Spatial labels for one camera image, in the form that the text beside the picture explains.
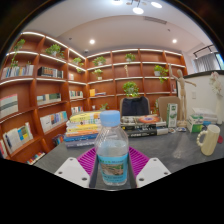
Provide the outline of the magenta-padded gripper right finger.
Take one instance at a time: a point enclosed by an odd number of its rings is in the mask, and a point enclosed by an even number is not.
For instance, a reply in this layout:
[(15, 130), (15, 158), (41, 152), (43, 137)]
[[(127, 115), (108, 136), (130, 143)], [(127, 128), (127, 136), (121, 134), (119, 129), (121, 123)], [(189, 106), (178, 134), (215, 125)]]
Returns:
[(149, 158), (135, 148), (129, 148), (129, 178), (132, 188), (140, 188), (171, 172), (158, 158)]

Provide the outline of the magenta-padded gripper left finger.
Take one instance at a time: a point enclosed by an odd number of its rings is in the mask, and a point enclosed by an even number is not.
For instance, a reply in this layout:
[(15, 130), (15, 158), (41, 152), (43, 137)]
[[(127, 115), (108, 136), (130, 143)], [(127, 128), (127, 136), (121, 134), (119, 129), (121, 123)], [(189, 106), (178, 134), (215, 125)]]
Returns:
[(97, 182), (98, 161), (94, 148), (77, 158), (69, 157), (55, 175), (84, 188), (94, 188)]

